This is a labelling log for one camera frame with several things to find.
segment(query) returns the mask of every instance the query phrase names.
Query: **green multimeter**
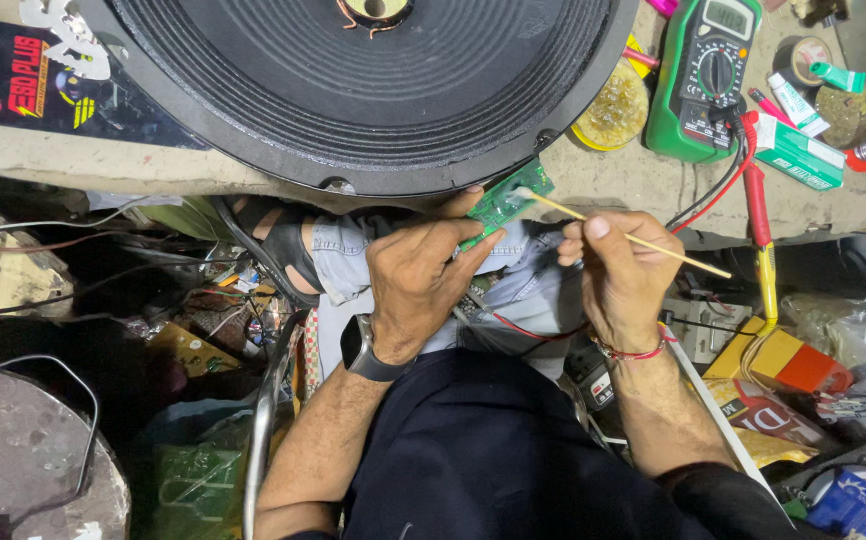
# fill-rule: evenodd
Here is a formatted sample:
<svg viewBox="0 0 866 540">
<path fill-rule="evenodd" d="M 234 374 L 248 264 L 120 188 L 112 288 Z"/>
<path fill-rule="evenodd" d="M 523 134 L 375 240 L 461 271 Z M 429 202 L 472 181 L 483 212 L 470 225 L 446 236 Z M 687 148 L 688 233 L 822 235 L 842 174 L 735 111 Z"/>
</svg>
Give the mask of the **green multimeter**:
<svg viewBox="0 0 866 540">
<path fill-rule="evenodd" d="M 646 146 L 694 164 L 711 164 L 736 150 L 711 108 L 743 99 L 740 85 L 760 21 L 756 0 L 683 0 L 666 29 L 659 85 L 646 125 Z"/>
</svg>

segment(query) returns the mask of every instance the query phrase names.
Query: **smartwatch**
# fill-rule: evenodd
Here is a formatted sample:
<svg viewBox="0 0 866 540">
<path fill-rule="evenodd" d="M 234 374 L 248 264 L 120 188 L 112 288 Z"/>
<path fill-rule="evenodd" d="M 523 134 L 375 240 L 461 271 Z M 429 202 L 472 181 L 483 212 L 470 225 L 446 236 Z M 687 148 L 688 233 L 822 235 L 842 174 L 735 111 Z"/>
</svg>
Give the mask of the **smartwatch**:
<svg viewBox="0 0 866 540">
<path fill-rule="evenodd" d="M 402 365 L 380 362 L 373 354 L 372 344 L 373 331 L 369 315 L 353 315 L 340 337 L 346 371 L 377 383 L 391 383 L 409 371 L 413 362 L 416 362 L 415 358 Z"/>
</svg>

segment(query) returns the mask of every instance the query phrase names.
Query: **cotton swab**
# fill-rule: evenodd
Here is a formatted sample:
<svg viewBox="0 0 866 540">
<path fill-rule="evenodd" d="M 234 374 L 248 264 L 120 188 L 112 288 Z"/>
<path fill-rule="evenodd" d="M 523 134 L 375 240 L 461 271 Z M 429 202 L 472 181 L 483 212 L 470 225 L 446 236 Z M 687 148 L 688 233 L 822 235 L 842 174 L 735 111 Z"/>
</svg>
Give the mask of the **cotton swab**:
<svg viewBox="0 0 866 540">
<path fill-rule="evenodd" d="M 571 216 L 575 217 L 576 219 L 579 219 L 581 221 L 586 220 L 586 216 L 582 215 L 581 213 L 574 211 L 574 210 L 571 210 L 570 208 L 567 208 L 566 206 L 564 206 L 558 202 L 555 203 L 553 201 L 550 201 L 546 197 L 543 197 L 542 195 L 536 194 L 533 190 L 529 189 L 528 187 L 526 188 L 525 186 L 520 186 L 516 190 L 513 190 L 512 194 L 516 195 L 518 197 L 522 197 L 523 199 L 535 199 L 536 201 L 544 203 L 547 206 L 552 207 L 552 208 L 554 208 L 554 209 L 556 209 L 562 213 L 571 215 Z M 696 266 L 697 268 L 700 268 L 700 269 L 705 270 L 706 272 L 709 272 L 710 274 L 715 274 L 717 276 L 720 276 L 721 278 L 727 278 L 727 279 L 732 278 L 732 274 L 730 274 L 729 272 L 726 272 L 724 270 L 720 270 L 719 268 L 710 266 L 710 265 L 706 264 L 705 262 L 699 262 L 699 261 L 695 260 L 694 258 L 687 257 L 686 255 L 678 254 L 677 252 L 670 251 L 670 250 L 665 249 L 665 248 L 661 248 L 661 247 L 659 247 L 653 243 L 650 243 L 650 242 L 647 242 L 646 240 L 642 240 L 640 238 L 637 238 L 631 234 L 625 234 L 624 233 L 624 235 L 626 236 L 627 240 L 630 240 L 631 242 L 633 242 L 635 244 L 639 244 L 641 246 L 650 248 L 651 250 L 658 251 L 664 255 L 668 255 L 668 256 L 672 257 L 673 259 L 682 261 L 686 264 L 691 264 L 693 266 Z"/>
</svg>

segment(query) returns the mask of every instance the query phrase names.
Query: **bracelet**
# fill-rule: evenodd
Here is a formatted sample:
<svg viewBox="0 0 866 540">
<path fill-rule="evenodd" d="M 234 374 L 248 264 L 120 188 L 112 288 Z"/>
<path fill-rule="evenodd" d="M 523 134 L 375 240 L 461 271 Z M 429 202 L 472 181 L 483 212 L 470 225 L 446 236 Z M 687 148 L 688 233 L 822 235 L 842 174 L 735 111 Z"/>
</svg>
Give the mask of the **bracelet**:
<svg viewBox="0 0 866 540">
<path fill-rule="evenodd" d="M 676 341 L 674 338 L 668 338 L 666 336 L 666 325 L 662 323 L 656 323 L 658 325 L 659 330 L 659 345 L 656 346 L 654 350 L 649 352 L 640 353 L 631 353 L 631 352 L 621 352 L 619 350 L 612 350 L 602 341 L 600 338 L 591 335 L 589 338 L 596 344 L 596 347 L 599 348 L 600 353 L 609 359 L 613 359 L 615 361 L 644 361 L 649 358 L 653 358 L 662 353 L 664 349 L 666 349 L 666 343 L 669 341 Z"/>
</svg>

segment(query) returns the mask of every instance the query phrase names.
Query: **light blue jeans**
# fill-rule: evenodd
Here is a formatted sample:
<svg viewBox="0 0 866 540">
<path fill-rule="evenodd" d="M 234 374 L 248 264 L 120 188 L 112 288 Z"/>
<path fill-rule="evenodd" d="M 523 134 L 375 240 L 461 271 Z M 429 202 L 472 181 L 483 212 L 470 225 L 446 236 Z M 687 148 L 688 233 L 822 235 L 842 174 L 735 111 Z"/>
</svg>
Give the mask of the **light blue jeans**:
<svg viewBox="0 0 866 540">
<path fill-rule="evenodd" d="M 340 335 L 350 317 L 372 313 L 366 248 L 392 233 L 397 225 L 379 216 L 320 217 L 313 226 L 313 262 L 325 294 L 319 301 L 319 361 L 325 380 L 343 360 Z M 554 336 L 582 324 L 581 264 L 563 268 L 556 248 L 560 225 L 514 221 L 477 274 L 503 270 L 483 300 L 521 328 Z M 547 378 L 562 375 L 568 339 L 539 341 L 507 327 L 482 309 L 468 317 L 469 326 L 451 316 L 423 348 L 423 353 L 463 347 L 520 357 Z"/>
</svg>

